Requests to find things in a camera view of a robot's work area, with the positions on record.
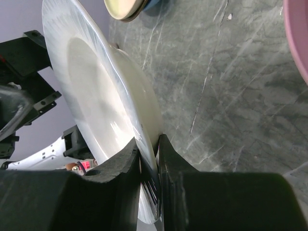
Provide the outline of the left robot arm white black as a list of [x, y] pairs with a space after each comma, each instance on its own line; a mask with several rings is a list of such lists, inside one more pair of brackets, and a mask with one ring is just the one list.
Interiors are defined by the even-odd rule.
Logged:
[[94, 160], [77, 126], [31, 156], [10, 161], [19, 141], [16, 131], [56, 106], [61, 93], [39, 74], [51, 66], [44, 36], [36, 30], [0, 44], [0, 167], [4, 170], [54, 170], [73, 164], [85, 172]]

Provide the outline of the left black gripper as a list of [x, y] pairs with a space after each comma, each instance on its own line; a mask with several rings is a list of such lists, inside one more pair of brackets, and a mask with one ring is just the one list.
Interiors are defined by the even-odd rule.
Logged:
[[0, 157], [9, 159], [16, 131], [56, 106], [61, 97], [39, 71], [50, 67], [44, 36], [37, 30], [0, 44]]

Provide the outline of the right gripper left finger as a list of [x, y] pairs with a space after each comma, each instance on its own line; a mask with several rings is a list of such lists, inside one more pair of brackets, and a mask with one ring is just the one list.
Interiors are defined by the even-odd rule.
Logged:
[[139, 150], [131, 140], [84, 176], [69, 171], [0, 172], [3, 231], [134, 231]]

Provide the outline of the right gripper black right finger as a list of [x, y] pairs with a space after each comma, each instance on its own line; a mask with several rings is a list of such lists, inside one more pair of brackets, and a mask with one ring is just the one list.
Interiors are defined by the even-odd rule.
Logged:
[[305, 231], [295, 193], [276, 173], [202, 172], [159, 138], [166, 231]]

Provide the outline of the cream plate with branch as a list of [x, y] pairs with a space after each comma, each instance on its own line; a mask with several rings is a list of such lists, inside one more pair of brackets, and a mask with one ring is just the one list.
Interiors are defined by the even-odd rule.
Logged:
[[147, 0], [104, 0], [110, 16], [122, 22], [135, 19], [148, 3]]

